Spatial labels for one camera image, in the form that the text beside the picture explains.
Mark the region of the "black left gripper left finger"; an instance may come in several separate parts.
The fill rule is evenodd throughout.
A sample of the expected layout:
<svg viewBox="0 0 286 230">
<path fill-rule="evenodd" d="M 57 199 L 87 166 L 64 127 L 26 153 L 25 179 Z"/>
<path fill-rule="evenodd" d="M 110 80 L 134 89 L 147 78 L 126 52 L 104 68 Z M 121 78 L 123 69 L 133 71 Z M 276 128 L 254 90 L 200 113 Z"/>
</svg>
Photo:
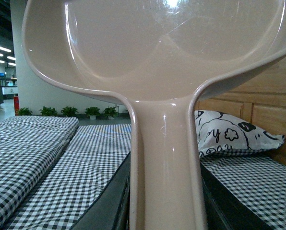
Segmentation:
<svg viewBox="0 0 286 230">
<path fill-rule="evenodd" d="M 72 225 L 72 230 L 129 229 L 130 169 L 128 154 L 99 197 Z"/>
</svg>

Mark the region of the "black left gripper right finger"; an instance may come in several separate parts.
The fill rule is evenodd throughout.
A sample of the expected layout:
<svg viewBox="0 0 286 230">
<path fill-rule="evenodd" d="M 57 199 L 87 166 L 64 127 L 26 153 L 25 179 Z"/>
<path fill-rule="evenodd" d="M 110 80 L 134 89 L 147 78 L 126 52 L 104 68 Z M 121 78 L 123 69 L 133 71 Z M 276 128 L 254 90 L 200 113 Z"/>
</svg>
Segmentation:
<svg viewBox="0 0 286 230">
<path fill-rule="evenodd" d="M 203 196 L 210 230 L 271 230 L 201 165 Z"/>
</svg>

